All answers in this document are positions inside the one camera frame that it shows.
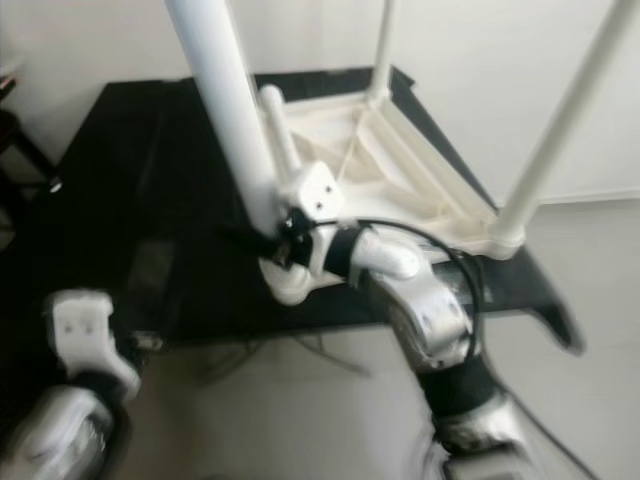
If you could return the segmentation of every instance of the stool leg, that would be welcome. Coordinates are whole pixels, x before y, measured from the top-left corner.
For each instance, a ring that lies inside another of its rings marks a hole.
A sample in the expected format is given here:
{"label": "stool leg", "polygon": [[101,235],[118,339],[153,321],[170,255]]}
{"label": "stool leg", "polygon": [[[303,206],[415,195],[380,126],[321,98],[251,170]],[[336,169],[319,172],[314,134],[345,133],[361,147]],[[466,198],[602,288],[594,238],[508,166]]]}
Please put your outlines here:
{"label": "stool leg", "polygon": [[18,187],[14,185],[9,177],[0,169],[0,204],[5,208],[11,222],[15,225],[27,212],[27,201],[24,199]]}
{"label": "stool leg", "polygon": [[24,133],[19,132],[16,135],[14,145],[31,161],[32,165],[47,181],[52,180],[56,176],[56,169],[53,164]]}

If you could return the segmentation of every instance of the white bracket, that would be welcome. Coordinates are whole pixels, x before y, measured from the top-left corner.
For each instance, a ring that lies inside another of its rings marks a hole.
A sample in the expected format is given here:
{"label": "white bracket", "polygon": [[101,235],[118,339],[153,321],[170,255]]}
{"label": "white bracket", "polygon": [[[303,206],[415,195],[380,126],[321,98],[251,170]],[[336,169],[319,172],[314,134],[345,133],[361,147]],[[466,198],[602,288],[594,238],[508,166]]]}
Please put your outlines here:
{"label": "white bracket", "polygon": [[66,290],[53,298],[52,347],[64,363],[67,375],[83,371],[102,372],[117,378],[127,400],[140,388],[138,372],[116,350],[109,330],[113,313],[111,298],[91,290]]}

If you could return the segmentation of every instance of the white plastic frame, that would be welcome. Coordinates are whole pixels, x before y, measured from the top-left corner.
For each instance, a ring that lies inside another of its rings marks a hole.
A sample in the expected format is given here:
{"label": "white plastic frame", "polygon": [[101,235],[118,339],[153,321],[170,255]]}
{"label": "white plastic frame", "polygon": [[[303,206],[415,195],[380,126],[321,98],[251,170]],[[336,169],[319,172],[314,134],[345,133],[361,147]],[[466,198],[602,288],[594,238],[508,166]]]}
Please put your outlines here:
{"label": "white plastic frame", "polygon": [[[256,229],[273,235],[282,212],[296,205],[316,218],[366,215],[402,220],[471,253],[507,259],[524,243],[524,227],[541,190],[574,126],[587,114],[640,2],[618,0],[611,7],[569,93],[499,214],[391,101],[388,84],[399,0],[385,0],[367,91],[285,103],[279,90],[269,86],[261,92],[263,111],[257,107],[225,0],[168,0],[168,4]],[[327,179],[319,162],[333,179]],[[317,243],[318,248],[326,247],[322,239]],[[300,301],[309,289],[334,280],[316,272],[274,273],[271,266],[263,271],[276,296],[287,303]],[[296,293],[285,295],[289,300],[278,295],[278,289],[291,288]]]}

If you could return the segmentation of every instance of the black table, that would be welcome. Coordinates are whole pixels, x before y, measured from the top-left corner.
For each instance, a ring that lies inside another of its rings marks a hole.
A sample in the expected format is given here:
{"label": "black table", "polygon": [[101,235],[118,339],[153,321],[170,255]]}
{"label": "black table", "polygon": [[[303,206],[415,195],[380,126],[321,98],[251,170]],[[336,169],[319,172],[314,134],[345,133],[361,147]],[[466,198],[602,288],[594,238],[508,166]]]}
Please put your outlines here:
{"label": "black table", "polygon": [[[259,75],[256,82],[276,84],[295,100],[362,90],[369,77],[370,69],[355,69]],[[394,102],[491,202],[411,85],[396,71]],[[0,254],[0,374],[17,362],[31,365],[36,375],[52,369],[41,368],[51,360],[41,312],[46,297],[65,288],[108,291],[126,328],[157,331],[173,344],[374,322],[364,299],[344,285],[312,292],[293,308],[278,304],[254,256],[219,235],[221,224],[248,222],[192,79],[107,85],[64,155],[59,176],[63,188],[40,193]],[[160,252],[155,259],[153,252]],[[509,261],[482,262],[487,311],[533,311],[562,346],[582,348],[526,249]],[[157,278],[162,281],[154,287]],[[155,288],[151,297],[145,285]]]}

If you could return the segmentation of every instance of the white plastic part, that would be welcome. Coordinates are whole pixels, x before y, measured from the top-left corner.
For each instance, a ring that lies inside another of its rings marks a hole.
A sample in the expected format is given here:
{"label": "white plastic part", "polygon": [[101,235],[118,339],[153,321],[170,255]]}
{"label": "white plastic part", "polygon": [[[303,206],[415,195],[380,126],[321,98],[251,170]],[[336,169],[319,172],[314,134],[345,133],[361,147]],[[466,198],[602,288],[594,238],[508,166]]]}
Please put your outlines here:
{"label": "white plastic part", "polygon": [[289,205],[299,207],[313,220],[329,220],[340,215],[344,197],[323,162],[313,162],[300,170],[287,196]]}
{"label": "white plastic part", "polygon": [[53,300],[53,342],[67,375],[83,371],[104,372],[126,389],[126,400],[135,397],[140,376],[118,353],[109,330],[113,305],[109,295],[90,290],[68,290]]}
{"label": "white plastic part", "polygon": [[323,97],[284,113],[303,170],[322,162],[335,178],[345,199],[337,217],[398,220],[471,252],[512,253],[492,250],[493,209],[390,99],[372,107],[365,93]]}
{"label": "white plastic part", "polygon": [[318,288],[317,278],[300,265],[284,270],[273,262],[260,259],[260,270],[274,298],[284,305],[297,305],[311,290]]}
{"label": "white plastic part", "polygon": [[640,2],[637,0],[614,2],[578,75],[533,153],[527,170],[498,220],[492,225],[494,240],[506,249],[522,244],[524,227],[538,207],[542,189],[553,167],[561,160],[564,147],[581,119],[590,113],[589,106],[602,87],[616,48],[636,17],[633,10],[640,11]]}
{"label": "white plastic part", "polygon": [[309,261],[309,272],[316,279],[322,278],[324,275],[325,280],[332,281],[330,284],[341,281],[338,277],[324,272],[324,262],[336,231],[337,227],[323,227],[316,228],[311,232],[313,251],[311,252],[311,259]]}
{"label": "white plastic part", "polygon": [[395,28],[399,0],[385,0],[376,64],[371,77],[369,98],[374,102],[389,95],[389,81],[391,79],[391,48],[393,31]]}
{"label": "white plastic part", "polygon": [[105,434],[113,417],[88,390],[52,388],[27,419],[0,459],[3,480],[85,478],[104,461]]}
{"label": "white plastic part", "polygon": [[296,146],[293,143],[291,133],[287,130],[282,92],[278,87],[266,85],[260,89],[260,98],[262,99],[262,106],[267,113],[267,121],[273,132],[278,150],[284,160],[287,176],[290,179],[294,178],[302,164],[300,163],[300,158],[298,158],[298,150],[296,150]]}
{"label": "white plastic part", "polygon": [[198,90],[253,227],[280,219],[276,170],[225,0],[167,0]]}
{"label": "white plastic part", "polygon": [[73,443],[82,422],[94,415],[109,425],[113,419],[97,397],[83,388],[57,387],[34,412],[21,442],[21,453],[29,459],[50,458]]}
{"label": "white plastic part", "polygon": [[365,230],[353,248],[351,263],[354,267],[404,280],[415,277],[430,265],[415,243],[402,242]]}

